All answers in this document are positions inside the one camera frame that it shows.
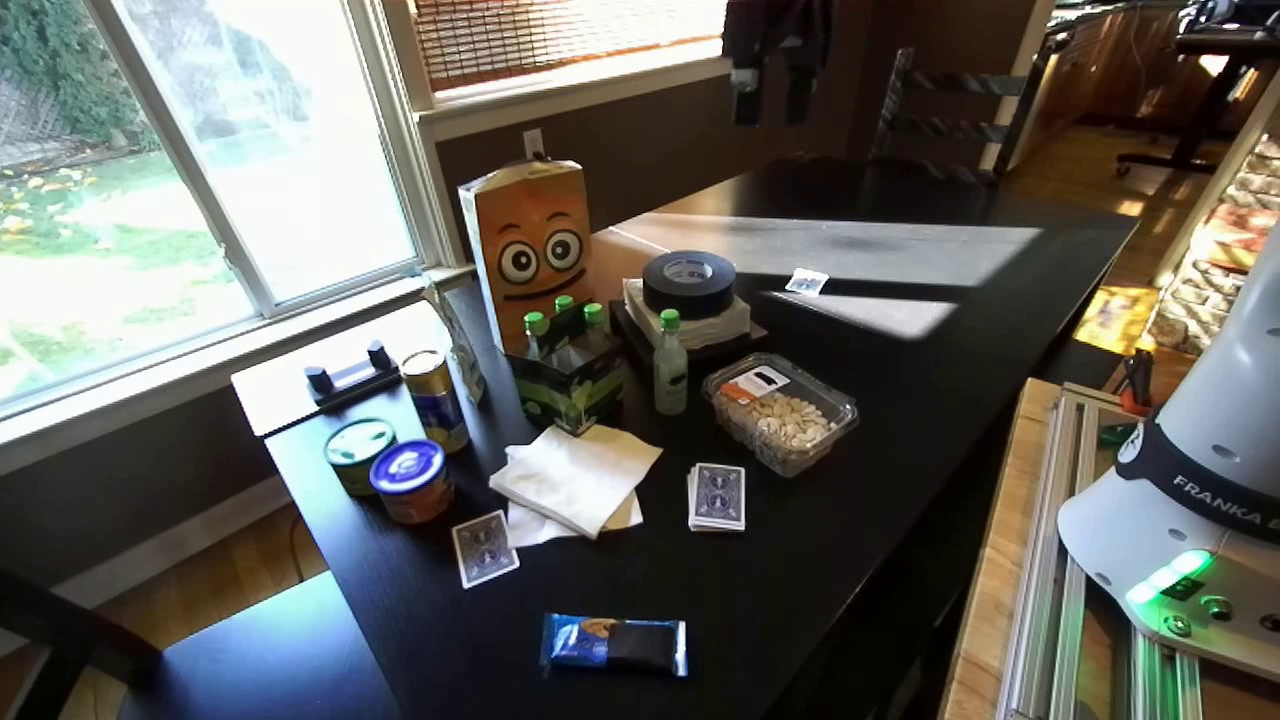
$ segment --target container of nuts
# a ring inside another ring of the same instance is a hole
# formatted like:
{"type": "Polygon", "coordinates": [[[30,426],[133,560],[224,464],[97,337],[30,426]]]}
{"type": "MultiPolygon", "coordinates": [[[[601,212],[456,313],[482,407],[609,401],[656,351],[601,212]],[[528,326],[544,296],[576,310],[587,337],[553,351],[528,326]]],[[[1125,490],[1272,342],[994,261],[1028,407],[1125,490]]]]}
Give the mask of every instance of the container of nuts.
{"type": "Polygon", "coordinates": [[[705,397],[719,428],[776,478],[801,478],[860,420],[854,397],[773,351],[751,351],[714,372],[705,397]]]}

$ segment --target cardboard robot figure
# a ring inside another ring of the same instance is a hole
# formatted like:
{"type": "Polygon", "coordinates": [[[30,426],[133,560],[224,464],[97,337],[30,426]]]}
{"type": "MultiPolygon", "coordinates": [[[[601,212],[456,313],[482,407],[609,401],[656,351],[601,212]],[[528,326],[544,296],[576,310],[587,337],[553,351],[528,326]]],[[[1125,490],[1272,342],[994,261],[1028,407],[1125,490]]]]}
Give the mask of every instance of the cardboard robot figure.
{"type": "Polygon", "coordinates": [[[587,289],[587,183],[571,162],[528,162],[496,168],[459,190],[469,240],[485,281],[485,304],[496,343],[525,350],[525,313],[549,313],[558,296],[591,296],[587,289]]]}

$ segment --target can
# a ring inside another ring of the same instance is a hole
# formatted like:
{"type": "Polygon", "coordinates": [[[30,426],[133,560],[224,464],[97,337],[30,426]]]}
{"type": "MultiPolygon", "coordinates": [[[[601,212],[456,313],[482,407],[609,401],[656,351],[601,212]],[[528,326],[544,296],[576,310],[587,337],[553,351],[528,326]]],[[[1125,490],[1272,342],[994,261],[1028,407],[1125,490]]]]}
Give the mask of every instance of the can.
{"type": "Polygon", "coordinates": [[[400,360],[400,377],[411,392],[411,407],[425,420],[425,434],[445,450],[459,451],[471,446],[464,407],[451,387],[449,351],[419,350],[400,360]]]}
{"type": "Polygon", "coordinates": [[[445,450],[435,441],[393,446],[372,461],[370,490],[377,490],[398,524],[435,519],[451,503],[445,450]]]}
{"type": "Polygon", "coordinates": [[[328,436],[325,461],[335,472],[335,480],[347,490],[347,498],[372,498],[370,468],[393,446],[398,446],[398,428],[387,420],[361,417],[353,426],[341,426],[328,436]]]}

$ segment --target blue wrapper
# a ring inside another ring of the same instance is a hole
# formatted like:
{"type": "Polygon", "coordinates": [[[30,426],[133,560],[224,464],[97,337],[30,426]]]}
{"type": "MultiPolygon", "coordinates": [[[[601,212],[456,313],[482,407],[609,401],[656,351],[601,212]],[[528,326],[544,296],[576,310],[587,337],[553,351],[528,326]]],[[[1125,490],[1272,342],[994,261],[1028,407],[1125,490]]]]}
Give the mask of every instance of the blue wrapper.
{"type": "Polygon", "coordinates": [[[544,670],[645,670],[690,678],[690,626],[549,613],[540,661],[544,670]]]}

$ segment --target green light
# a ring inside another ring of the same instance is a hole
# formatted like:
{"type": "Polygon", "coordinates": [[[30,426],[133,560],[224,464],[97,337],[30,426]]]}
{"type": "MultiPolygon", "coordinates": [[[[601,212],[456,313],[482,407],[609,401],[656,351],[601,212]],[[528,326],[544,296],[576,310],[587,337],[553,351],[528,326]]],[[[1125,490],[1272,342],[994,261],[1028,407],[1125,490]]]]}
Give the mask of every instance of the green light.
{"type": "Polygon", "coordinates": [[[1171,589],[1183,578],[1197,578],[1213,563],[1213,553],[1179,553],[1171,563],[1156,569],[1148,580],[1131,584],[1125,591],[1127,604],[1148,604],[1156,600],[1163,589],[1171,589]]]}

